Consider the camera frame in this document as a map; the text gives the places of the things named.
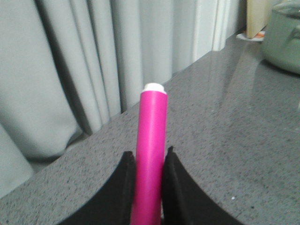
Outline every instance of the granite countertop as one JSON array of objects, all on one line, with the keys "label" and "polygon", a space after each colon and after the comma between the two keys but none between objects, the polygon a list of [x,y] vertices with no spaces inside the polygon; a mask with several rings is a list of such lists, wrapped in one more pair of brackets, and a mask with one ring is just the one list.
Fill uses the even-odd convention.
[{"label": "granite countertop", "polygon": [[[230,38],[165,85],[166,147],[223,209],[247,225],[300,220],[300,76]],[[54,225],[87,202],[135,151],[138,104],[0,199],[3,225]]]}]

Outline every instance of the white curtain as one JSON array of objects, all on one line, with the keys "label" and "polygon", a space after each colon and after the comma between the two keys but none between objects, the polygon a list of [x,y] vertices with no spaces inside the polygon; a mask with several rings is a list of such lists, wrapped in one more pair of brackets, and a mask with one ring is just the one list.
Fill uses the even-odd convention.
[{"label": "white curtain", "polygon": [[0,1],[0,197],[191,64],[196,4]]}]

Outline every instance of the green pot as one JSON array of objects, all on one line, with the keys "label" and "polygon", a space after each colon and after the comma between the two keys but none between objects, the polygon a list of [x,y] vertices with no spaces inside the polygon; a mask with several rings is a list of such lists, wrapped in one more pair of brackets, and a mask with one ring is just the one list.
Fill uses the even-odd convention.
[{"label": "green pot", "polygon": [[300,0],[273,7],[262,53],[275,66],[300,74]]}]

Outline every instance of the black foam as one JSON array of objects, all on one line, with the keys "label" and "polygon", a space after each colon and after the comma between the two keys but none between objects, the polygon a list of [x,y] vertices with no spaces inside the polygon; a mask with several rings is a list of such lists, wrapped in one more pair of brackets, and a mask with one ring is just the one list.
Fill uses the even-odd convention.
[{"label": "black foam", "polygon": [[165,158],[162,199],[165,225],[243,225],[201,190],[172,147]]},{"label": "black foam", "polygon": [[59,225],[129,225],[135,186],[135,159],[127,151],[103,187]]}]

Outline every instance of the marker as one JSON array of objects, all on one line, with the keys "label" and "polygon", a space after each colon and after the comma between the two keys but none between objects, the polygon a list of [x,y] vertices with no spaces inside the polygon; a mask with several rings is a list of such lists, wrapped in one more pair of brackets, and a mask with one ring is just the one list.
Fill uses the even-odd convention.
[{"label": "marker", "polygon": [[131,225],[160,225],[167,100],[158,83],[146,84],[141,93]]}]

